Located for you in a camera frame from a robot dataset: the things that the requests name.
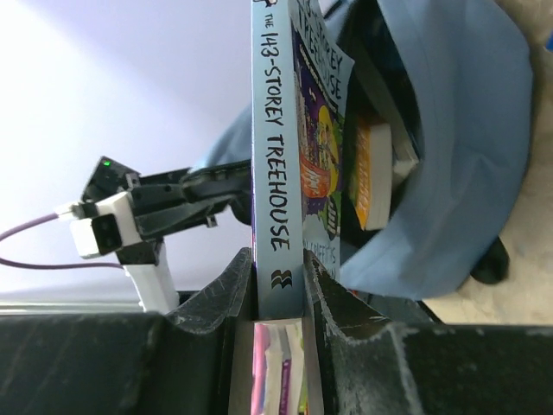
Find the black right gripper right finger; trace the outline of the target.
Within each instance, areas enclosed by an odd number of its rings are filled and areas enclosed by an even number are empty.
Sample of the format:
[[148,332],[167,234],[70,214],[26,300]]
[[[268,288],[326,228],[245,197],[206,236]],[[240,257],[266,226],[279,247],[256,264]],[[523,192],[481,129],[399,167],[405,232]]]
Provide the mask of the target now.
[[551,413],[551,327],[392,322],[303,264],[310,413]]

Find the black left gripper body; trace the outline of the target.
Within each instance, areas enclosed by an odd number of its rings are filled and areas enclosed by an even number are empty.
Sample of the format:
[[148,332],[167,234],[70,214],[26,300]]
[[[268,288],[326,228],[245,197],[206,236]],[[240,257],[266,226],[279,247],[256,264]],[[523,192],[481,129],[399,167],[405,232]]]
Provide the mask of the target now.
[[158,239],[192,227],[230,208],[242,224],[251,224],[251,162],[227,163],[198,170],[171,170],[143,176],[110,158],[97,164],[81,194],[100,203],[125,192],[142,239]]

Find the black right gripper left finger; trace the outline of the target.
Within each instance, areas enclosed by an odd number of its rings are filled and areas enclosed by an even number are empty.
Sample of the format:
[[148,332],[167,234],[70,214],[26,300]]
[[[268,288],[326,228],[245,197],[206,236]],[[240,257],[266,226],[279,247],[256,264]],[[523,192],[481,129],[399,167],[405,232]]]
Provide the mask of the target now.
[[247,414],[251,250],[167,315],[3,316],[4,414]]

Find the orange treehouse book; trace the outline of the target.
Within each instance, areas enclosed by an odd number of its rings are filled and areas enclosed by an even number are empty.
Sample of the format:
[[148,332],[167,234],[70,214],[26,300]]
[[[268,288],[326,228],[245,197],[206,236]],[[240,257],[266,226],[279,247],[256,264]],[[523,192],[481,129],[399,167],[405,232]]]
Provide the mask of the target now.
[[356,116],[355,158],[349,197],[364,231],[383,229],[392,195],[391,127],[377,118]]

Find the purple book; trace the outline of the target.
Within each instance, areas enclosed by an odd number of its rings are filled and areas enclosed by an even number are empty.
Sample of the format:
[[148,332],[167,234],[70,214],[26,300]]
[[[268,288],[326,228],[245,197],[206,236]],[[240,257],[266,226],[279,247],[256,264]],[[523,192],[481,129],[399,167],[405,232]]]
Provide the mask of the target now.
[[303,256],[340,271],[343,130],[353,60],[316,1],[251,5],[252,251],[258,316],[303,313]]

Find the blue fabric backpack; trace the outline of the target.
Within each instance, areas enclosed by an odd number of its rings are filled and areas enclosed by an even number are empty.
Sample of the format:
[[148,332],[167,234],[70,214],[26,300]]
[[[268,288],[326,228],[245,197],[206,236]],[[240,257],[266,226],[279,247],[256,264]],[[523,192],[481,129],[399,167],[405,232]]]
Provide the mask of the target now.
[[351,290],[455,291],[499,235],[524,178],[533,72],[494,1],[378,1],[414,89],[423,159],[389,225],[340,270]]

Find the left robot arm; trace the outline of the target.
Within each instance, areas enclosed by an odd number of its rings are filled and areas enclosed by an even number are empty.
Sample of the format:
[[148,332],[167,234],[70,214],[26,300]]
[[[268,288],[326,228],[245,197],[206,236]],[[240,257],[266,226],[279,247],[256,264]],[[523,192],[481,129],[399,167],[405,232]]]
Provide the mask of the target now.
[[216,227],[230,208],[249,224],[251,162],[143,176],[103,156],[72,209],[70,229],[78,254],[115,254],[146,311],[167,314],[180,303],[169,270],[165,237],[195,227]]

